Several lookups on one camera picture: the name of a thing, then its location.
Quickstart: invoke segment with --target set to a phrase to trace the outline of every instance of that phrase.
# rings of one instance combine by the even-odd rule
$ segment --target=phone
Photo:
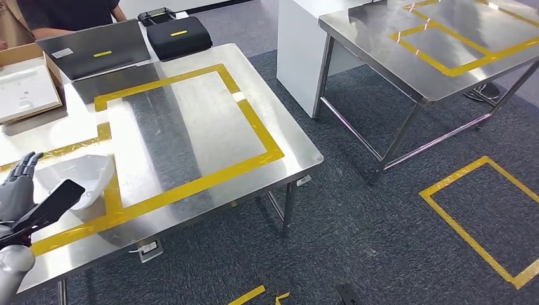
[[[31,227],[31,232],[36,232],[55,223],[66,211],[79,202],[85,191],[75,181],[63,180],[51,191],[49,197],[17,221],[13,225],[12,231],[17,232]]]

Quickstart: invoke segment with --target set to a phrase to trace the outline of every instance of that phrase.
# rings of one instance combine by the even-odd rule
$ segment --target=black case
[[[196,17],[150,25],[147,35],[161,61],[203,51],[213,45],[210,33]]]

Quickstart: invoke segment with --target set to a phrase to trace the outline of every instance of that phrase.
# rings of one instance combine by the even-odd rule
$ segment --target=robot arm
[[[31,234],[58,221],[85,191],[65,180],[42,203],[34,204],[32,179],[42,156],[27,154],[0,184],[0,305],[10,304],[24,276],[34,267]]]

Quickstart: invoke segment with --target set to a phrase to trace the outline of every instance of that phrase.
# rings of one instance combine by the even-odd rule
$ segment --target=carpet floor
[[[539,193],[539,109],[514,97],[481,131],[470,129],[389,170],[327,110],[307,117],[276,80],[276,52],[250,58],[324,155],[298,188],[291,235],[266,198],[244,203],[162,239],[165,253],[145,264],[136,254],[68,279],[69,304],[228,304],[264,285],[247,304],[331,304],[350,283],[360,304],[538,304],[539,277],[516,289],[419,195],[488,156]],[[413,103],[368,67],[329,79],[327,98],[374,146],[387,148]],[[401,152],[489,109],[457,97],[429,108]],[[283,197],[283,191],[276,196]],[[539,204],[484,165],[432,198],[511,276],[539,259]],[[53,283],[17,304],[57,304]]]

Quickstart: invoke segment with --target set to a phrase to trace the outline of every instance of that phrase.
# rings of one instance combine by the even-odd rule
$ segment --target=black laptop
[[[150,59],[136,19],[36,42],[71,80]]]

